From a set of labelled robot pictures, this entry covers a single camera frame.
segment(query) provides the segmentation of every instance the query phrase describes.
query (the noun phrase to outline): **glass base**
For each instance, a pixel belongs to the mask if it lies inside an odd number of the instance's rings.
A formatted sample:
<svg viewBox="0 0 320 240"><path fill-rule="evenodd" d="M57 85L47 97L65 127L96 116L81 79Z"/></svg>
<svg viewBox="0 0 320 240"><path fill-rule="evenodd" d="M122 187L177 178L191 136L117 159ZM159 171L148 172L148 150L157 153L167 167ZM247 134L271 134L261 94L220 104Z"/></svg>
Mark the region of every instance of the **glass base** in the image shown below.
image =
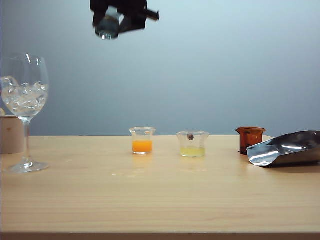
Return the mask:
<svg viewBox="0 0 320 240"><path fill-rule="evenodd" d="M143 155L143 154L149 154L149 153L151 153L150 151L143 151L143 152L141 152L141 151L133 151L133 154L141 154L141 155Z"/></svg>
<svg viewBox="0 0 320 240"><path fill-rule="evenodd" d="M37 162L37 161L31 161L31 162L21 162L17 165L10 166L6 171L14 174L22 174L22 173L28 173L28 172L34 172L43 170L49 167L49 165L45 162Z"/></svg>

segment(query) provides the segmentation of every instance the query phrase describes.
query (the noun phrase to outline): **amber beaker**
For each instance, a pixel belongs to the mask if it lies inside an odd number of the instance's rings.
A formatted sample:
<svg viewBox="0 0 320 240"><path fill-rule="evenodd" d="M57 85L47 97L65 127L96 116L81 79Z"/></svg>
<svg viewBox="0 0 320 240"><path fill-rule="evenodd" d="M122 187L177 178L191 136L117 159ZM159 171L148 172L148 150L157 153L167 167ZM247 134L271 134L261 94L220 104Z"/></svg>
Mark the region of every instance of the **amber beaker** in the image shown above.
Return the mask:
<svg viewBox="0 0 320 240"><path fill-rule="evenodd" d="M247 155L247 147L262 143L262 136L266 129L255 126L239 127L236 131L240 134L240 153Z"/></svg>

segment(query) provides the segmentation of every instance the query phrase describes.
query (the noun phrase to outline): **glass beaker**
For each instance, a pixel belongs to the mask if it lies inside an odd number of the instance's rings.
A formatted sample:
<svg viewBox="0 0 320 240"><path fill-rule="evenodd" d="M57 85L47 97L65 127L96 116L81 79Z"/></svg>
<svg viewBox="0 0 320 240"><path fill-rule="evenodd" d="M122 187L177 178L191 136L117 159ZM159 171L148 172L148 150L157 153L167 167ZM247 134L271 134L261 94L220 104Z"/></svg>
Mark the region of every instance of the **glass beaker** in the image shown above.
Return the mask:
<svg viewBox="0 0 320 240"><path fill-rule="evenodd" d="M152 152L152 136L154 127L136 126L129 129L132 134L132 152L134 154L147 154Z"/></svg>
<svg viewBox="0 0 320 240"><path fill-rule="evenodd" d="M205 131L180 131L180 155L184 157L202 157L206 153L205 140L209 133Z"/></svg>
<svg viewBox="0 0 320 240"><path fill-rule="evenodd" d="M240 153L247 155L247 147L261 143L266 129L255 126L243 126L236 129L236 131L240 134Z"/></svg>

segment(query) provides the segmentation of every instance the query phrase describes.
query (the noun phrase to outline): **yellow liquid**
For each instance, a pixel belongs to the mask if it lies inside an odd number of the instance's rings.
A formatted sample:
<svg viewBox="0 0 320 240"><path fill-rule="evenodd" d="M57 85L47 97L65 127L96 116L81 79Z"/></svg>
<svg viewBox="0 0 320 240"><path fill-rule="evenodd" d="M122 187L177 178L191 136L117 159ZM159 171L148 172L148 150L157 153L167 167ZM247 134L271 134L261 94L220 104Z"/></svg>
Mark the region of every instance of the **yellow liquid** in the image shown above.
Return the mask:
<svg viewBox="0 0 320 240"><path fill-rule="evenodd" d="M205 155L204 147L181 147L180 155L184 157L202 157Z"/></svg>

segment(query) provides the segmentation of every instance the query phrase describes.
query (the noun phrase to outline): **ice cube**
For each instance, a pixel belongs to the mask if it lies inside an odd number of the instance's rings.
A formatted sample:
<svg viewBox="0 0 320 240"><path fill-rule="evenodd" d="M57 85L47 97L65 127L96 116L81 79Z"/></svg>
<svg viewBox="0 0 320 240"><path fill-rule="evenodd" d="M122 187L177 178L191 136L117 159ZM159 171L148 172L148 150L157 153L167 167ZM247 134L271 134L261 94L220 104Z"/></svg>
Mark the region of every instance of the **ice cube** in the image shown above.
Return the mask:
<svg viewBox="0 0 320 240"><path fill-rule="evenodd" d="M7 87L18 86L18 81L13 76L3 76L1 77L1 89Z"/></svg>

